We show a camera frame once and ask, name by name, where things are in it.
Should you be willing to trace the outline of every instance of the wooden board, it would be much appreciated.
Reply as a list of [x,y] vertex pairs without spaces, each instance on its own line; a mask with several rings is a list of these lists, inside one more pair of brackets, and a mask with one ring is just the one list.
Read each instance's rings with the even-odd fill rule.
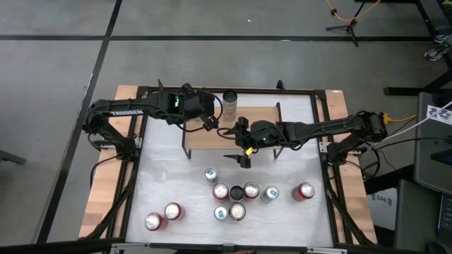
[[[138,86],[120,85],[118,87],[116,97],[114,99],[135,98],[137,89]],[[141,121],[139,120],[137,121],[136,124],[135,129],[136,133],[140,128]],[[110,118],[109,122],[122,135],[127,136],[131,122],[130,116],[113,117]],[[99,161],[109,157],[113,157],[115,156],[115,154],[116,154],[115,149],[102,150],[99,156]],[[132,163],[129,163],[128,171],[131,170],[131,165]],[[102,163],[96,168],[93,186],[91,187],[90,197],[88,198],[88,204],[86,205],[85,215],[83,217],[82,225],[80,228],[79,233],[80,237],[87,236],[89,233],[91,233],[112,206],[114,200],[114,192],[116,190],[119,178],[120,168],[121,161],[117,159],[113,159],[108,162]],[[117,223],[114,229],[114,236],[119,235],[119,227],[121,226],[122,222],[123,210],[124,206],[121,207],[120,211],[118,211],[119,216],[117,217]]]
[[[328,103],[328,111],[330,113],[331,120],[347,117],[349,115],[347,107],[345,106],[345,98],[342,91],[327,90],[326,101]],[[341,141],[348,135],[349,134],[334,135],[334,141]],[[347,161],[351,161],[359,165],[358,157],[354,155],[348,155]],[[374,223],[372,222],[372,217],[370,215],[369,203],[367,202],[367,195],[364,189],[361,170],[351,164],[342,165],[339,169],[347,211],[358,227],[364,232],[366,237],[370,241],[376,243],[377,240]],[[336,224],[338,225],[339,240],[341,243],[344,243],[345,236],[343,233],[343,223],[337,210],[335,210],[335,217]],[[358,244],[355,237],[353,237],[353,242]]]
[[[136,96],[137,86],[120,85],[117,90],[117,96],[115,99],[128,99],[134,98]],[[346,117],[348,115],[347,108],[345,106],[345,98],[342,91],[326,91],[328,110],[331,119],[339,119]],[[319,108],[319,118],[323,120],[323,113],[320,101],[318,99],[317,105]],[[269,121],[278,120],[278,111],[274,114],[274,119]],[[250,122],[261,120],[262,116],[257,114],[253,116],[248,116]],[[110,120],[112,125],[121,132],[121,134],[126,135],[129,130],[130,117],[117,117]],[[136,132],[140,128],[141,121],[137,121]],[[195,125],[190,126],[187,123],[187,128],[196,127]],[[335,141],[340,141],[347,137],[347,134],[335,135]],[[113,156],[114,150],[103,150],[100,153],[99,160]],[[357,157],[349,155],[347,160],[359,164]],[[114,191],[118,181],[119,168],[121,162],[118,160],[112,160],[101,164],[96,171],[95,178],[93,181],[93,187],[90,192],[90,197],[88,198],[88,204],[85,211],[85,216],[83,218],[83,223],[80,230],[80,237],[86,236],[95,228],[95,226],[102,220],[105,214],[108,212],[112,206],[114,199]],[[366,234],[367,238],[376,243],[376,235],[374,231],[374,225],[372,223],[369,204],[367,202],[367,196],[364,189],[364,183],[362,181],[361,171],[353,165],[346,164],[340,167],[340,175],[343,182],[345,202],[347,205],[347,210],[350,216],[354,219],[360,229]],[[118,213],[117,223],[114,230],[114,236],[119,235],[119,227],[122,222],[123,210],[121,209]],[[336,224],[338,225],[338,235],[341,243],[345,242],[345,235],[343,231],[343,223],[340,218],[340,214],[335,210]]]
[[[220,114],[220,108],[215,108],[215,115]],[[219,127],[232,128],[239,116],[244,116],[249,120],[249,123],[253,123],[259,120],[267,120],[272,123],[279,121],[278,108],[277,107],[237,107],[236,119],[233,121],[226,121],[224,118],[220,118]],[[199,121],[188,121],[186,123],[187,130],[193,130],[202,126]],[[237,150],[233,140],[227,140],[217,135],[216,130],[212,131],[196,131],[193,133],[185,134],[185,148],[188,150],[207,150],[207,149],[232,149]]]

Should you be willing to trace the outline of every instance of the white can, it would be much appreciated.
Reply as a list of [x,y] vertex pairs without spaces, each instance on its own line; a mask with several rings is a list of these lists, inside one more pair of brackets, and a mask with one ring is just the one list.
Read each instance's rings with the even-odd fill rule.
[[223,115],[226,121],[235,120],[237,111],[237,93],[233,90],[227,90],[223,93]]

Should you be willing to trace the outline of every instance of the red soda can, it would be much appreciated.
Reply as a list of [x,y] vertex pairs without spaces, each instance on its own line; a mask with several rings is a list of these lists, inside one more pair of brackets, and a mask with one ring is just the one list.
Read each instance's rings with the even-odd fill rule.
[[314,187],[307,182],[299,184],[292,190],[292,197],[298,202],[312,198],[314,194]]
[[245,192],[245,200],[248,201],[252,201],[254,200],[256,197],[259,196],[259,186],[257,185],[257,183],[247,183],[245,184],[245,186],[243,187],[244,192]]
[[167,226],[168,221],[162,215],[151,212],[144,219],[144,226],[149,231],[163,230]]
[[226,201],[229,198],[229,188],[224,183],[217,183],[212,189],[213,197],[220,201]]
[[180,220],[184,218],[185,209],[176,202],[171,202],[165,207],[165,218],[168,220]]

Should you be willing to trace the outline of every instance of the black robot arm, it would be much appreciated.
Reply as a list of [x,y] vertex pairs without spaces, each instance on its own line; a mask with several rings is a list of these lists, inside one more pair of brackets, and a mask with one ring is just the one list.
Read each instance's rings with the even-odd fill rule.
[[88,110],[83,130],[89,134],[101,135],[115,146],[118,159],[131,162],[137,158],[135,140],[124,137],[109,123],[109,117],[147,115],[178,126],[199,117],[204,122],[202,128],[207,131],[218,128],[220,117],[213,115],[215,95],[194,90],[188,83],[182,85],[179,93],[165,92],[160,81],[159,87],[159,92],[151,93],[143,99],[96,101]]
[[331,143],[327,147],[328,160],[343,164],[350,150],[365,142],[381,141],[388,135],[382,116],[366,111],[321,123],[256,121],[251,124],[249,131],[248,127],[248,120],[239,117],[234,128],[223,134],[220,131],[224,128],[218,129],[222,137],[234,134],[235,144],[243,151],[249,151],[243,155],[225,155],[236,159],[244,168],[251,167],[248,155],[252,150],[265,147],[289,147],[292,150],[299,150],[311,138],[350,133],[346,139],[339,143]]

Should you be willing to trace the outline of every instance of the soda can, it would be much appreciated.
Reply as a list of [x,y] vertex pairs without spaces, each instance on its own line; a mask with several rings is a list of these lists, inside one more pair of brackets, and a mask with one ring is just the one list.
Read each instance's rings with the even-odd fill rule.
[[235,201],[240,201],[244,196],[243,188],[240,186],[234,186],[229,191],[229,195],[231,196],[231,199]]
[[157,231],[157,230],[165,229],[165,227],[167,226],[167,223],[168,223],[167,220],[164,217],[162,217],[162,215],[160,215],[156,212],[151,212],[144,219],[144,226],[149,231]]
[[168,220],[180,220],[185,215],[185,209],[176,202],[171,202],[165,207],[165,218]]
[[314,187],[307,182],[299,184],[292,190],[292,197],[298,202],[312,198],[314,194]]
[[217,183],[212,189],[213,197],[220,201],[226,201],[229,198],[229,188],[224,183]]
[[215,215],[215,218],[217,218],[220,221],[227,219],[227,210],[224,207],[217,207],[213,211],[213,215]]
[[257,183],[247,183],[245,184],[245,186],[243,187],[244,189],[244,194],[245,194],[245,199],[248,201],[252,201],[254,200],[257,196],[259,196],[259,186],[257,185]]
[[245,218],[246,215],[245,206],[236,202],[232,204],[231,207],[229,208],[229,214],[231,215],[231,218],[233,218],[234,220],[237,221],[242,220],[243,218]]
[[233,90],[227,90],[223,93],[223,115],[226,121],[235,120],[235,113],[237,111],[237,93]]
[[214,167],[209,167],[204,171],[204,176],[210,185],[215,185],[218,182],[218,171]]
[[270,186],[261,195],[261,199],[264,202],[271,202],[280,196],[280,191],[275,186]]

